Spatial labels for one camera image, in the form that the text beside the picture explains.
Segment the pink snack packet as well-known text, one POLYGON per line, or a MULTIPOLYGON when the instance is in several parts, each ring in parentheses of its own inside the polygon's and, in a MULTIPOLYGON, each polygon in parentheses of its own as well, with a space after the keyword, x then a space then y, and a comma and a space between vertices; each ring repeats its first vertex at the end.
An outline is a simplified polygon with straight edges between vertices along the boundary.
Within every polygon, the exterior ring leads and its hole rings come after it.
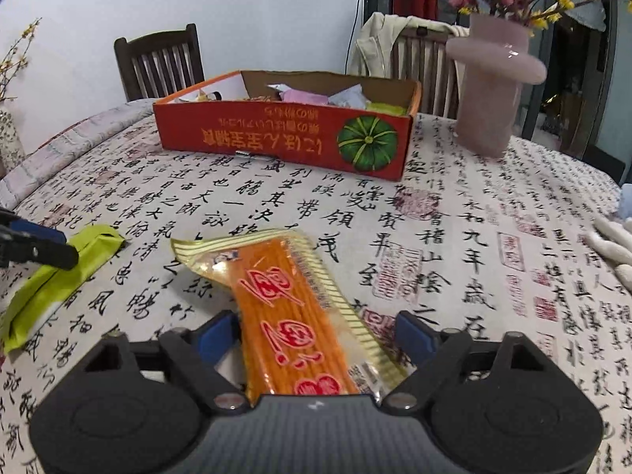
POLYGON ((329 98, 327 95, 316 94, 312 92, 288 89, 280 93, 281 100, 284 103, 294 103, 303 105, 328 106, 329 98))

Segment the orange cardboard snack box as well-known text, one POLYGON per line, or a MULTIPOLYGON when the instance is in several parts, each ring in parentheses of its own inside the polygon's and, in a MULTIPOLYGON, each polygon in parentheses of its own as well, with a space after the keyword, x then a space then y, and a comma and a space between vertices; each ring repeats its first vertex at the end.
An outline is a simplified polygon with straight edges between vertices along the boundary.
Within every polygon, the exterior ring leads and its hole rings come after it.
POLYGON ((399 181, 421 95, 415 80, 242 70, 161 98, 153 111, 166 150, 245 153, 399 181), (281 85, 324 98, 358 87, 372 106, 288 102, 281 85))

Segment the pink glass vase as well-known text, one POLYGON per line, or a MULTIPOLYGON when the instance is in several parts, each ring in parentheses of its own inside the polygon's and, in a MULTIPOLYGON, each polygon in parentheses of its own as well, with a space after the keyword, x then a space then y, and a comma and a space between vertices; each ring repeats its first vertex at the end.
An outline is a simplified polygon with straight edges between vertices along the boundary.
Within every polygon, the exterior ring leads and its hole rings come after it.
POLYGON ((471 152, 503 157, 523 87, 545 80, 546 67, 529 54, 529 41, 522 24, 487 14, 471 15, 468 36, 448 40, 448 57, 464 65, 454 131, 471 152))

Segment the calligraphy print tablecloth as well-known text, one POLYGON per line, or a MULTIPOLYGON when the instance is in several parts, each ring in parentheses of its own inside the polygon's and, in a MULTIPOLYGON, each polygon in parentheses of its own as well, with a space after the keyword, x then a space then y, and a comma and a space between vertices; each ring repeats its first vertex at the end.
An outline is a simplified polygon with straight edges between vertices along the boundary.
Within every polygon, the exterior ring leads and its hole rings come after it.
POLYGON ((618 186, 604 173, 513 139, 500 162, 419 116, 404 178, 385 182, 278 160, 162 148, 153 115, 60 170, 14 211, 65 234, 108 225, 125 248, 1 363, 1 468, 36 473, 38 403, 104 335, 134 340, 194 327, 229 295, 173 258, 173 239, 298 229, 382 341, 408 310, 497 340, 525 333, 594 402, 596 473, 631 468, 631 296, 586 246, 618 186))

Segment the lime green snack packet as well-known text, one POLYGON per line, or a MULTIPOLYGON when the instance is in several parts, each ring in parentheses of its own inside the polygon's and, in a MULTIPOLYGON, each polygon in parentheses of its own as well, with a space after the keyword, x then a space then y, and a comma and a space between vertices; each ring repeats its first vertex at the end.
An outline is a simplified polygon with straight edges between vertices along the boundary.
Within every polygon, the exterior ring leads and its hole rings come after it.
POLYGON ((78 252, 71 270, 39 267, 13 295, 1 319, 4 354, 21 348, 61 304, 100 267, 119 252, 125 238, 113 227, 91 225, 73 235, 68 244, 78 252))

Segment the beige jacket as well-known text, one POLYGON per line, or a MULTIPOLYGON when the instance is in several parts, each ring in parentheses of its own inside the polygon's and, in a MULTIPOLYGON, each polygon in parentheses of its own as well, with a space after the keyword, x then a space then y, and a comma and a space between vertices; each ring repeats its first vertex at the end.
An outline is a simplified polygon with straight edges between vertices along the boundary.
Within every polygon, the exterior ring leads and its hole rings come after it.
POLYGON ((406 29, 426 28, 448 36, 469 36, 469 29, 443 21, 417 16, 399 16, 375 12, 358 32, 348 65, 354 76, 391 77, 391 54, 396 40, 406 29))

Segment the white cloth gloves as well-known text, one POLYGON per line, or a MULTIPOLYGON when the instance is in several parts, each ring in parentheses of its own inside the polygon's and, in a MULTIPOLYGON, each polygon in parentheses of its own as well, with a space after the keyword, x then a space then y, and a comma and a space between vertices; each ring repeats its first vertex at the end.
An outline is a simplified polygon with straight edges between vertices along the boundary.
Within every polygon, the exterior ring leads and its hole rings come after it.
POLYGON ((632 290, 632 234, 631 219, 617 220, 597 217, 593 231, 587 233, 586 244, 614 266, 620 284, 632 290))

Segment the orange gold snack packet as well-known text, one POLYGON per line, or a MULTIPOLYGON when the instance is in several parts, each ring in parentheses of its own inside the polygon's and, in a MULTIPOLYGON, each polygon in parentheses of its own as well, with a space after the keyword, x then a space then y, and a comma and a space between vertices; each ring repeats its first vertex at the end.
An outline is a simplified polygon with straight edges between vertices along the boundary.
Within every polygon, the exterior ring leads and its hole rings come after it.
POLYGON ((370 395, 405 378, 299 231, 173 239, 178 261, 237 303, 246 395, 370 395))

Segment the dark wooden chair left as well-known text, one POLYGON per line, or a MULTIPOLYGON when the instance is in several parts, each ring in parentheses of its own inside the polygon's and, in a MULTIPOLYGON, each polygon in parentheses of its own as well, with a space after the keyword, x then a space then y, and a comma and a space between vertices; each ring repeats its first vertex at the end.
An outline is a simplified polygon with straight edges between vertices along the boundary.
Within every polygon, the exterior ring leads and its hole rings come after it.
POLYGON ((165 98, 205 79, 196 24, 113 42, 126 99, 165 98))

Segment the patterned vase with flowers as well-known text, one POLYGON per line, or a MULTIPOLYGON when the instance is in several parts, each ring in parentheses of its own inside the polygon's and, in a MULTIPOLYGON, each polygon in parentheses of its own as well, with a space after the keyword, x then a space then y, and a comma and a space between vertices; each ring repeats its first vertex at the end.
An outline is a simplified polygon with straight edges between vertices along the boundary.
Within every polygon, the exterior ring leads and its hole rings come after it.
POLYGON ((38 17, 31 21, 21 32, 21 35, 9 45, 8 51, 1 58, 0 154, 2 177, 26 158, 11 108, 17 97, 9 93, 9 85, 28 68, 29 50, 41 20, 42 18, 38 17))

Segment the blue plastic bag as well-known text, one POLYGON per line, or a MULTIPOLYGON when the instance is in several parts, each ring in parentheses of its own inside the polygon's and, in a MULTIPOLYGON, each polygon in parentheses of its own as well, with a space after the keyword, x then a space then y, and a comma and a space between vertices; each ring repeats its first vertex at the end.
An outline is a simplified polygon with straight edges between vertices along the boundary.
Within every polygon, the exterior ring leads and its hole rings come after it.
POLYGON ((621 193, 617 211, 621 220, 632 217, 632 184, 626 183, 621 186, 621 193))

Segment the wooden chair with jacket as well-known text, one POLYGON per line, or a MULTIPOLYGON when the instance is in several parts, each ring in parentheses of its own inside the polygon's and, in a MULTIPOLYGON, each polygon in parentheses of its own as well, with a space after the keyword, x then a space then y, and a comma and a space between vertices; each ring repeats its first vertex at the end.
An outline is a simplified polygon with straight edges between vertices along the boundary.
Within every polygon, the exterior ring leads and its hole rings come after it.
POLYGON ((391 77, 421 83, 421 113, 455 119, 459 111, 457 64, 447 55, 451 34, 427 27, 405 28, 391 51, 391 77))

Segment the pink patterned blanket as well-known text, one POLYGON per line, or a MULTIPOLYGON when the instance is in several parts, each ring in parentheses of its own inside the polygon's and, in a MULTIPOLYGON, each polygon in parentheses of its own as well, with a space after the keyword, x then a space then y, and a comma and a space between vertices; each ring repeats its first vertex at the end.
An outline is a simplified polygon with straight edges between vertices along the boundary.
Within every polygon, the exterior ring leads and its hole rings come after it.
POLYGON ((105 110, 57 134, 1 180, 2 208, 14 210, 74 160, 152 113, 153 100, 145 98, 105 110))

